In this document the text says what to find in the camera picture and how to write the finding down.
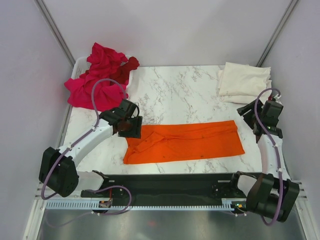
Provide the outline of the orange t shirt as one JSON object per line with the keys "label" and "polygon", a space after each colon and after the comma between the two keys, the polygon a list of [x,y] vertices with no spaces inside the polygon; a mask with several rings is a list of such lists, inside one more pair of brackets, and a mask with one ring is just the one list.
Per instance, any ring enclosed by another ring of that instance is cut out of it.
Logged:
{"label": "orange t shirt", "polygon": [[144,125],[141,138],[127,138],[126,165],[214,159],[243,155],[233,120]]}

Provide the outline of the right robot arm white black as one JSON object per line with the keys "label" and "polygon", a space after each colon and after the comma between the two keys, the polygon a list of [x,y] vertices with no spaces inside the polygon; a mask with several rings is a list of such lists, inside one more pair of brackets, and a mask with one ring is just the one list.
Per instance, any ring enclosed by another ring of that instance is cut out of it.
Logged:
{"label": "right robot arm white black", "polygon": [[264,218],[285,222],[299,195],[299,185],[291,180],[283,153],[283,133],[277,126],[283,105],[275,100],[262,103],[256,99],[237,112],[252,129],[258,145],[262,172],[259,176],[237,171],[229,191],[246,197],[245,209]]}

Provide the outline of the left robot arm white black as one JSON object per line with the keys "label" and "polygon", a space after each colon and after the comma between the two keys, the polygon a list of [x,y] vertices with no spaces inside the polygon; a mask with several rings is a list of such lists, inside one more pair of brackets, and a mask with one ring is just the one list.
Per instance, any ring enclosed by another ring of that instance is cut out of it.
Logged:
{"label": "left robot arm white black", "polygon": [[42,156],[39,181],[43,184],[41,198],[46,200],[46,188],[63,198],[74,191],[90,190],[106,196],[110,185],[106,176],[97,171],[77,171],[81,161],[100,143],[113,135],[141,138],[143,117],[135,103],[124,99],[118,107],[97,113],[96,122],[77,139],[55,149],[48,147]]}

